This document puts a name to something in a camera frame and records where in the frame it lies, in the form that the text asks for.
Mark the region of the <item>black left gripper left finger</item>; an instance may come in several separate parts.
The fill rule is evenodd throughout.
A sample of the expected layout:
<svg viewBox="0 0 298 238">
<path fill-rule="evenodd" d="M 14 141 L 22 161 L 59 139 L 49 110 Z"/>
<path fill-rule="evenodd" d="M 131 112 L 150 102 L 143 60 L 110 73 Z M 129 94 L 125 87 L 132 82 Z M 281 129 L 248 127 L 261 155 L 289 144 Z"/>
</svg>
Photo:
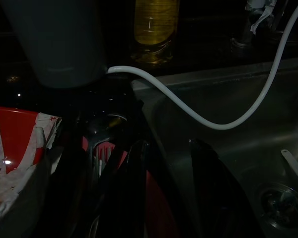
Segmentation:
<svg viewBox="0 0 298 238">
<path fill-rule="evenodd" d="M 144 238 L 148 147 L 137 141 L 119 166 L 105 194 L 97 238 Z"/>
</svg>

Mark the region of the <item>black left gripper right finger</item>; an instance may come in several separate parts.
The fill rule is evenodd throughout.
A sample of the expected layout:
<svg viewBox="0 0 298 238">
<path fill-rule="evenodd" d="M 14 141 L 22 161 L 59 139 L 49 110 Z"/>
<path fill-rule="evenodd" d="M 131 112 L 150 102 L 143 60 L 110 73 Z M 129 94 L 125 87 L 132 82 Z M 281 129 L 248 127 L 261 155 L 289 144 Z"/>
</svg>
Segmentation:
<svg viewBox="0 0 298 238">
<path fill-rule="evenodd" d="M 190 155 L 204 238 L 265 238 L 244 190 L 216 151 L 194 138 Z"/>
</svg>

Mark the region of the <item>black kitchen utensil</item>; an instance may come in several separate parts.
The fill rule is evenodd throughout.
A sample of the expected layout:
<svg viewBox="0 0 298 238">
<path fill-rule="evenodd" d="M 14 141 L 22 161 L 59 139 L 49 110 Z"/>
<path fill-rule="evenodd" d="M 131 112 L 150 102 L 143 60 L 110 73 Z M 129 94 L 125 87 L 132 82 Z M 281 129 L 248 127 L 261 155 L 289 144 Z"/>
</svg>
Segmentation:
<svg viewBox="0 0 298 238">
<path fill-rule="evenodd" d="M 127 119 L 119 114 L 108 114 L 94 118 L 86 123 L 84 136 L 88 141 L 88 153 L 92 155 L 94 148 L 114 139 L 125 127 Z"/>
</svg>

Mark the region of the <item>pale fork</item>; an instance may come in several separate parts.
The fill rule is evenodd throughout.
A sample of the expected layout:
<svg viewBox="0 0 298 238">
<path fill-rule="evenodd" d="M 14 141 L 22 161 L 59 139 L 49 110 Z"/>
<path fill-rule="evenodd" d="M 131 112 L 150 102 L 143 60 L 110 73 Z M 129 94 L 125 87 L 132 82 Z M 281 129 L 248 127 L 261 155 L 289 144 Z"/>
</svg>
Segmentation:
<svg viewBox="0 0 298 238">
<path fill-rule="evenodd" d="M 98 144 L 93 151 L 93 175 L 94 182 L 97 183 L 101 174 L 114 150 L 115 145 L 110 142 L 102 142 Z"/>
</svg>

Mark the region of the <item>metal sink drain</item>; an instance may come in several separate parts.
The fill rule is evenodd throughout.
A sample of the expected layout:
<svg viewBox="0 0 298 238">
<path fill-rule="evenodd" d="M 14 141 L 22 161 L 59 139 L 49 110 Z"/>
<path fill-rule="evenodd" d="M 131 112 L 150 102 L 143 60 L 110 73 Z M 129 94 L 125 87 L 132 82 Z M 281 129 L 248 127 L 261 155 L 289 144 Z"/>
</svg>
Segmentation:
<svg viewBox="0 0 298 238">
<path fill-rule="evenodd" d="M 268 238 L 298 238 L 298 192 L 280 183 L 262 183 L 253 210 Z"/>
</svg>

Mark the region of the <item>red bowl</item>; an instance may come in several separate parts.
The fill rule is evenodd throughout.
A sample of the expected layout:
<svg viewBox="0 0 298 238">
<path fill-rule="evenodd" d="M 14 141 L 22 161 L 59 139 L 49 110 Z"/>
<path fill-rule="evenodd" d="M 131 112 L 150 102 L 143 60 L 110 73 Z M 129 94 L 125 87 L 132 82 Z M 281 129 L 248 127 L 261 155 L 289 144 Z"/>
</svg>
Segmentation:
<svg viewBox="0 0 298 238">
<path fill-rule="evenodd" d="M 46 152 L 62 119 L 0 107 L 0 238 L 31 236 L 55 170 Z"/>
</svg>

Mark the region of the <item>white stained paper tissue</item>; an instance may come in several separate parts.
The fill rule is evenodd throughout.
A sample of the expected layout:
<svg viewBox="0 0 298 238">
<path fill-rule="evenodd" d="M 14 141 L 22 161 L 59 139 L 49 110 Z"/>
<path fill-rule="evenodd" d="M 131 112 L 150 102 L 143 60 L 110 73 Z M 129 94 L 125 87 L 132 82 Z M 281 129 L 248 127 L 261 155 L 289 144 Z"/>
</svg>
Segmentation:
<svg viewBox="0 0 298 238">
<path fill-rule="evenodd" d="M 0 217 L 11 207 L 28 177 L 50 149 L 62 119 L 0 107 Z"/>
</svg>

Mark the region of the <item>tall grey container red logo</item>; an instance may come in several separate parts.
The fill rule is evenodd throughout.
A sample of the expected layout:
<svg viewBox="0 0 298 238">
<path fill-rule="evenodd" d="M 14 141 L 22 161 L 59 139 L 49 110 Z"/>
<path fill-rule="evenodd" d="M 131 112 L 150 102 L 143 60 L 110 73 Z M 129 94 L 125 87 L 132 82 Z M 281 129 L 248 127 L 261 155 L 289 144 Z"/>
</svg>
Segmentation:
<svg viewBox="0 0 298 238">
<path fill-rule="evenodd" d="M 76 88 L 107 71 L 95 0 L 0 0 L 41 84 Z"/>
</svg>

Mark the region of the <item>metal sink faucet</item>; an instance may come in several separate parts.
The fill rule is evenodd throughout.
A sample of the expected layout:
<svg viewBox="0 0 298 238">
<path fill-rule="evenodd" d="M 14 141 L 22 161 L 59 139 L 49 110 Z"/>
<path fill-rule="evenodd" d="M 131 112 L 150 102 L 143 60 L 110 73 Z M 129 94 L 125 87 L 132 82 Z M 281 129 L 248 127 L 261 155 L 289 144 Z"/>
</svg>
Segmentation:
<svg viewBox="0 0 298 238">
<path fill-rule="evenodd" d="M 283 34 L 278 26 L 289 0 L 247 0 L 245 24 L 232 43 L 239 48 L 251 48 L 254 38 L 276 42 Z"/>
</svg>

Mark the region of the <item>olive oil bottle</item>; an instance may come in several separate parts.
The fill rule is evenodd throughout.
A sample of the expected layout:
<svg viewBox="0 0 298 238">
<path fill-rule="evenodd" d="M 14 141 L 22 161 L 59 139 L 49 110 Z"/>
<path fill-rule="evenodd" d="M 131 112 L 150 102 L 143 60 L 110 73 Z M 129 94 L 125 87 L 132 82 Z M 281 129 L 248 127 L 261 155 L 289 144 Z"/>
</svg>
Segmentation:
<svg viewBox="0 0 298 238">
<path fill-rule="evenodd" d="M 180 0 L 135 0 L 131 58 L 139 63 L 171 61 Z"/>
</svg>

